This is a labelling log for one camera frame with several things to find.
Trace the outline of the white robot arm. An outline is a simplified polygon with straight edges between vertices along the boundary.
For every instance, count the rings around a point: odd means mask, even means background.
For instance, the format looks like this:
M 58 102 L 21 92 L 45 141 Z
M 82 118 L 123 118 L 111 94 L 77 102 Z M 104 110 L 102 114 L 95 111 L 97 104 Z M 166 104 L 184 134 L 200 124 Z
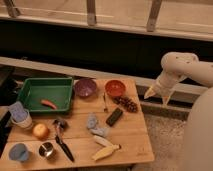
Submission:
M 161 59 L 161 67 L 145 99 L 158 94 L 167 105 L 174 87 L 186 78 L 207 87 L 190 110 L 178 171 L 213 171 L 213 62 L 200 61 L 194 53 L 168 52 Z

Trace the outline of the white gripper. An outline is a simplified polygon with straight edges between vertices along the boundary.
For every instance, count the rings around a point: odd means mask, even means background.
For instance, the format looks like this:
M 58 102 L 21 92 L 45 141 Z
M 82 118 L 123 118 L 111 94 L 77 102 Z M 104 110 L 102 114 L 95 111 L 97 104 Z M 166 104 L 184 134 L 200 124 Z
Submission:
M 161 73 L 154 84 L 145 92 L 144 98 L 148 99 L 156 94 L 162 97 L 163 106 L 167 106 L 173 87 L 180 81 L 180 77 L 171 73 Z

